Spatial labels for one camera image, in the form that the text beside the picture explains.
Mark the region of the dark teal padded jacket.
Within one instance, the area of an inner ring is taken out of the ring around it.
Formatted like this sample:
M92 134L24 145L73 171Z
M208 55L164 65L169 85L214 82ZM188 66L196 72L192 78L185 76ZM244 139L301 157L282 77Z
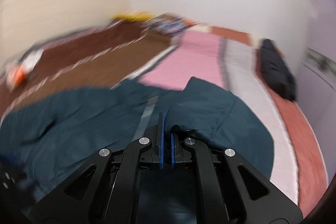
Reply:
M197 177L172 162L179 126L210 149L240 154L262 174L262 223L276 219L270 183L273 140L232 93L191 78L180 92L123 81L114 89L68 90L9 114L1 125L1 154L37 184L31 223L83 223L81 166L96 152L121 151L163 114L159 169L143 172L136 223L198 223Z

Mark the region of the brown patterned blanket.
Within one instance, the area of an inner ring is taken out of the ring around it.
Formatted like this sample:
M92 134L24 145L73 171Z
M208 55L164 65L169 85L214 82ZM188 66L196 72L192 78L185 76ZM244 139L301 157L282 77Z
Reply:
M24 83L14 90L1 83L1 115L63 90L111 88L142 74L175 49L173 38L128 22L53 41Z

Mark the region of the orange white package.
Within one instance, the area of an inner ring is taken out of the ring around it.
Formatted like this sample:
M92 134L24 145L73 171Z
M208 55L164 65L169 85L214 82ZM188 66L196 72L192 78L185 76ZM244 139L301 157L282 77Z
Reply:
M34 50L24 55L20 60L13 61L6 67L6 85L9 90L16 89L34 70L40 61L44 50Z

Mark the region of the yellow item on bed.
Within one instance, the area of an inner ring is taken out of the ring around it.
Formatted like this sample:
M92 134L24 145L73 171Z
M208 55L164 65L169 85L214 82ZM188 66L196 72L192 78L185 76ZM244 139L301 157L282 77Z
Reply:
M114 16L116 20L125 20L128 22L145 22L155 16L148 12L124 12Z

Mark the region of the colourful printed pillow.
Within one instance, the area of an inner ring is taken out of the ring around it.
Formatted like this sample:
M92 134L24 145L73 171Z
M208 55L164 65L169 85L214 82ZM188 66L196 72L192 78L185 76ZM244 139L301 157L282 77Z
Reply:
M142 26L163 35L174 36L197 24L184 16L164 13L145 21Z

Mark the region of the cream wooden headboard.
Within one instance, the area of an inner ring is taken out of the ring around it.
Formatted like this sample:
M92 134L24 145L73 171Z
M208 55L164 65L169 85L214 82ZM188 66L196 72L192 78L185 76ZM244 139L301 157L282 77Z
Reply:
M35 43L106 26L130 0L1 0L1 65Z

